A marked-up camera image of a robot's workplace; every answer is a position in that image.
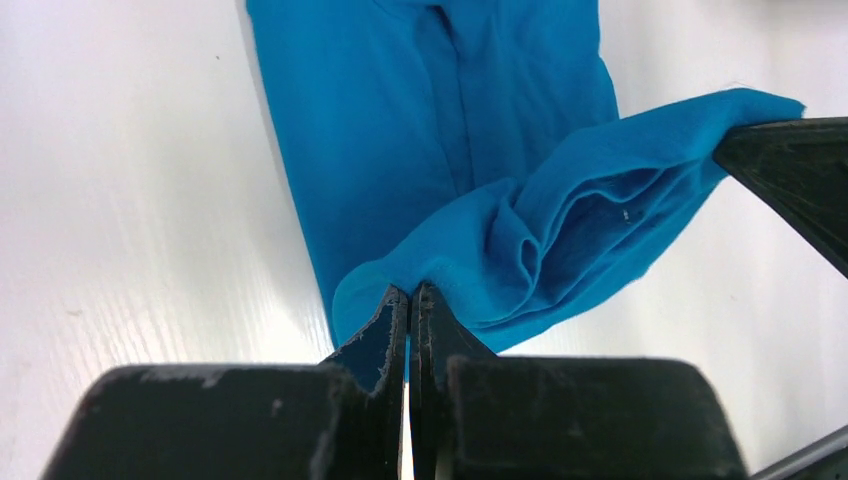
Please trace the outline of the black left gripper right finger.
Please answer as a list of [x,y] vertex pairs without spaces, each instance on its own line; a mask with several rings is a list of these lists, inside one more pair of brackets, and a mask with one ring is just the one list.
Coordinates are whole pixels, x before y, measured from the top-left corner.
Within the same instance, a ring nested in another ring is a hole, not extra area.
[[433,285],[412,297],[418,479],[744,479],[725,412],[671,359],[499,356]]

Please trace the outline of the blue t shirt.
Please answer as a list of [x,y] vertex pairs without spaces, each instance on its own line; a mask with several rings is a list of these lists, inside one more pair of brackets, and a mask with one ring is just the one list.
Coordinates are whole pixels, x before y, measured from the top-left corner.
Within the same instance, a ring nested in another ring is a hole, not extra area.
[[435,285],[501,352],[642,277],[724,179],[732,128],[803,105],[735,88],[621,117],[594,1],[250,1],[335,346]]

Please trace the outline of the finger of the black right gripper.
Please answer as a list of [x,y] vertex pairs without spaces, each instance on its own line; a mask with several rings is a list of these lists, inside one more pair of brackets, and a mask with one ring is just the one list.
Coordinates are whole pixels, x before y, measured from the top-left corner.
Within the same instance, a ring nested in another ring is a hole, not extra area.
[[847,119],[730,130],[714,161],[847,274]]

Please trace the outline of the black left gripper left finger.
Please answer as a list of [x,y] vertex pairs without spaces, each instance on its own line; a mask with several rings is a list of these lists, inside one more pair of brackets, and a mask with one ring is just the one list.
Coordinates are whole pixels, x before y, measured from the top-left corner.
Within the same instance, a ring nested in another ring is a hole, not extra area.
[[397,479],[407,296],[314,365],[148,364],[82,396],[47,479]]

